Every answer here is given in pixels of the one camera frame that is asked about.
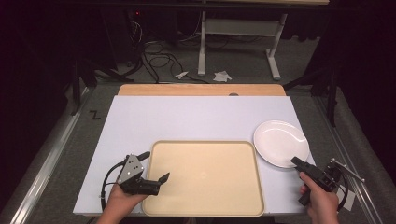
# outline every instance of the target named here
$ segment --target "tray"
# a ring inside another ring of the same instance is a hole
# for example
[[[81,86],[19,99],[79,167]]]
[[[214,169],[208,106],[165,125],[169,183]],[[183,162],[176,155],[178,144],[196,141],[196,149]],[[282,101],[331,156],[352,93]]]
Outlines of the tray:
[[[254,146],[245,141],[159,141],[148,179],[170,172],[143,211],[158,217],[258,217],[264,199]]]

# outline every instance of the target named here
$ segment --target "person's left hand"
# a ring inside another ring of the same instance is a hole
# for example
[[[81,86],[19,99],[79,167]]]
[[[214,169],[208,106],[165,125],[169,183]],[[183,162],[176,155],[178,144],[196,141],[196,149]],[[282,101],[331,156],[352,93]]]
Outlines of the person's left hand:
[[[148,195],[131,195],[124,193],[118,184],[111,189],[108,202],[97,223],[119,223],[132,212],[135,206],[146,199]]]

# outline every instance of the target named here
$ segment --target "white plate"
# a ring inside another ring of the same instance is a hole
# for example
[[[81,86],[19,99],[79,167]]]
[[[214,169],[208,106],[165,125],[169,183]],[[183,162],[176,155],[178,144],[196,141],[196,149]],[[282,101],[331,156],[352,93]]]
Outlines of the white plate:
[[[259,154],[275,166],[295,167],[290,161],[293,157],[306,161],[309,155],[308,141],[303,132],[285,121],[262,123],[254,132],[253,140]]]

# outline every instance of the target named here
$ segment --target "paper scrap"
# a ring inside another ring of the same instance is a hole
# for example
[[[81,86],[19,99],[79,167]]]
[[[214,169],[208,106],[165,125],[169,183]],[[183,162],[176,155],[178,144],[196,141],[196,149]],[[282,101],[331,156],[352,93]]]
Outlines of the paper scrap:
[[[227,82],[227,79],[232,79],[232,78],[227,74],[226,71],[222,71],[219,73],[215,73],[215,78],[213,80]]]
[[[344,198],[344,192],[340,190],[340,188],[337,191],[337,196],[338,196],[338,200],[341,202],[341,200],[343,200]],[[349,212],[352,210],[352,204],[354,200],[355,200],[355,193],[349,190],[346,197],[346,203],[344,204],[344,208],[347,209]]]
[[[186,76],[189,72],[182,72],[178,75],[175,75],[175,77],[177,77],[178,79],[181,79],[182,77]]]

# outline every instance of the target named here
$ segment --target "human hand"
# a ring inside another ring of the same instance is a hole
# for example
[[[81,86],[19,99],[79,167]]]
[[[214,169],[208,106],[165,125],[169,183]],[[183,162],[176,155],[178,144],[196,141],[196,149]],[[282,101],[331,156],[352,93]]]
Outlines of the human hand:
[[[300,178],[305,185],[300,187],[300,193],[305,194],[311,189],[310,203],[308,204],[308,215],[313,224],[335,224],[338,223],[337,207],[338,197],[334,192],[327,192],[321,188],[304,172],[300,172]]]
[[[148,195],[131,195],[124,193],[122,188],[115,184],[108,196],[108,202],[103,214],[99,217],[98,224],[119,223],[132,212],[135,206],[146,199]]]

